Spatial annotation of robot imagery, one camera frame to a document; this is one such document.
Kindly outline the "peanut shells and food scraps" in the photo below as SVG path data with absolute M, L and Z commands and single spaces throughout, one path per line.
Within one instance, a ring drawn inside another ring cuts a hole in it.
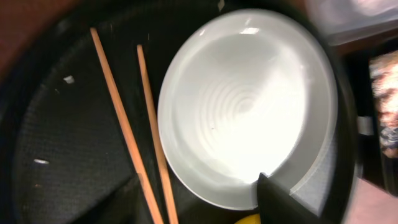
M 397 158 L 397 52 L 370 61 L 371 88 L 379 121 L 381 151 Z

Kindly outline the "white plate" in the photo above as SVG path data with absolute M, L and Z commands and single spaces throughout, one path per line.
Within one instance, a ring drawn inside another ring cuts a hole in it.
M 294 193 L 323 160 L 337 120 L 333 69 L 292 18 L 229 12 L 179 48 L 157 120 L 169 166 L 189 191 L 217 207 L 252 210 L 260 174 Z

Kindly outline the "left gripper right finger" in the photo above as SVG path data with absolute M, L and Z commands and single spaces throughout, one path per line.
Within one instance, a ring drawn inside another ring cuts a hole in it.
M 263 173 L 256 183 L 257 206 L 261 223 L 266 224 L 330 224 L 312 213 L 288 192 Z

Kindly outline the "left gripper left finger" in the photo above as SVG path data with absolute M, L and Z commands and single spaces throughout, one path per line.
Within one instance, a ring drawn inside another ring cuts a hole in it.
M 137 176 L 102 199 L 72 224 L 153 223 Z

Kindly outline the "yellow bowl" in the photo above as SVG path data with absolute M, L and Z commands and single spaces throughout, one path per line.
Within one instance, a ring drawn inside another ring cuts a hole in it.
M 259 214 L 253 214 L 238 220 L 235 224 L 261 224 L 261 218 Z

